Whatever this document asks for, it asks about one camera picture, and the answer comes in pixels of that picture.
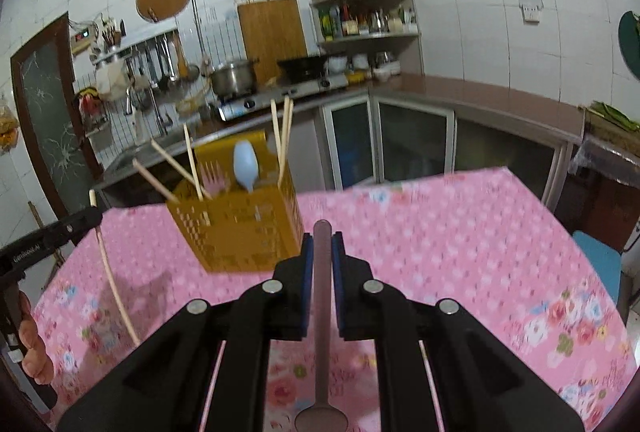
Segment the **left hand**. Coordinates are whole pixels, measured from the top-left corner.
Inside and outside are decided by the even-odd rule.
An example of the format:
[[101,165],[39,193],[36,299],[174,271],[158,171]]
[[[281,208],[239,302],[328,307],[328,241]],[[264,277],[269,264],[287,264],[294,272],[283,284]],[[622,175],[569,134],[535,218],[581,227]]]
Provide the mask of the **left hand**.
[[18,301],[20,301],[22,315],[18,334],[26,348],[22,366],[27,376],[34,379],[37,384],[41,384],[41,386],[50,384],[54,375],[54,367],[40,337],[35,319],[32,318],[30,302],[25,293],[21,291],[18,293]]

